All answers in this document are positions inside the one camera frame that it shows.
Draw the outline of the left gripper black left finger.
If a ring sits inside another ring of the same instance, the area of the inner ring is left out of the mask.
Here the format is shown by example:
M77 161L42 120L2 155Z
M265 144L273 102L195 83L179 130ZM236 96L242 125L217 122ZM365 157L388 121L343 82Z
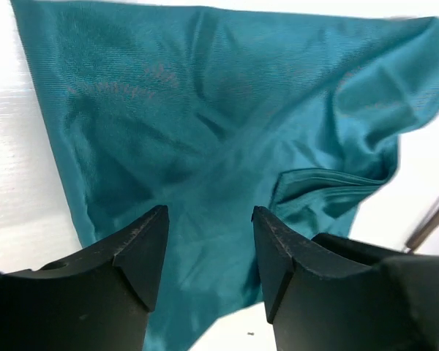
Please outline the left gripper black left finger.
M0 273L0 350L141 350L168 228L158 205L37 271Z

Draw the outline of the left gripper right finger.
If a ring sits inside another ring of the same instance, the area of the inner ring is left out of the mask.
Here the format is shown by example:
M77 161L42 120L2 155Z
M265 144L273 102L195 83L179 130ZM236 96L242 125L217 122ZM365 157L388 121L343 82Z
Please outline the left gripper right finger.
M266 318L278 350L439 350L439 256L252 215Z

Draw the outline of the teal cloth napkin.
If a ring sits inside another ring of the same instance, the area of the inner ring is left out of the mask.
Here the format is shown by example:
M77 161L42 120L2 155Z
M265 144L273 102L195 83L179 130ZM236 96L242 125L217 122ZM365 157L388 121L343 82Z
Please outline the teal cloth napkin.
M168 247L145 350L187 350L262 293L257 205L347 236L439 111L439 18L95 1L12 8L84 246L156 205Z

